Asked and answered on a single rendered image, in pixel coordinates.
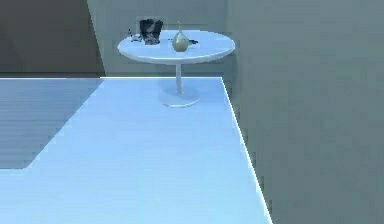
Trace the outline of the pale green vase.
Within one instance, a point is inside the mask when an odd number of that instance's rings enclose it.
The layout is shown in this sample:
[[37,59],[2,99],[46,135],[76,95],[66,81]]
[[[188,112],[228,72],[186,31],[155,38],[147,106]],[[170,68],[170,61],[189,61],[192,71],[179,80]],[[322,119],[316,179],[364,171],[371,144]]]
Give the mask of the pale green vase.
[[183,33],[181,22],[178,22],[178,32],[172,38],[172,47],[176,52],[185,52],[189,47],[189,39]]

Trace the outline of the black box shaped object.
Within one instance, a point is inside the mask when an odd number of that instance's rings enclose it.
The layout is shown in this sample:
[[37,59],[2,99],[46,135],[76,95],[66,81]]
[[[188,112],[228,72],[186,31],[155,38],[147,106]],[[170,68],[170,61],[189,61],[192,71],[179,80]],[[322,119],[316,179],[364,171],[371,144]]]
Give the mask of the black box shaped object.
[[161,20],[145,19],[140,21],[140,37],[146,45],[157,45],[160,43],[159,36],[162,30]]

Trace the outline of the small dark grey object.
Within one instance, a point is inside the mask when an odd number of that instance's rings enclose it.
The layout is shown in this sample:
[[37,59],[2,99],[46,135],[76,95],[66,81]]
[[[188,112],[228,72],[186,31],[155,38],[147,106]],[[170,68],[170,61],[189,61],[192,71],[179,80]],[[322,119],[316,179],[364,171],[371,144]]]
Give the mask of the small dark grey object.
[[128,34],[130,35],[131,37],[131,42],[141,42],[142,41],[142,36],[141,34],[136,34],[136,35],[133,35],[132,32],[131,32],[131,29],[128,29]]

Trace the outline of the white round pedestal table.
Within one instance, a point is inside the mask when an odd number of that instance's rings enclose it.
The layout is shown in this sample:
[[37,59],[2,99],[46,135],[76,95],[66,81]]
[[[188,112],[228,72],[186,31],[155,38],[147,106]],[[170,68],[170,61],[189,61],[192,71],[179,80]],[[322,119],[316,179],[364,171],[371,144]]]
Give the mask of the white round pedestal table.
[[126,37],[117,45],[119,53],[131,60],[155,65],[175,67],[175,78],[161,81],[159,101],[166,107],[183,108],[196,104],[200,100],[199,91],[192,85],[182,83],[182,66],[199,64],[222,59],[235,50],[235,42],[223,34],[203,31],[184,30],[183,34],[196,44],[188,46],[185,52],[176,52],[172,40],[177,30],[162,30],[160,43],[146,45],[144,41],[134,41]]

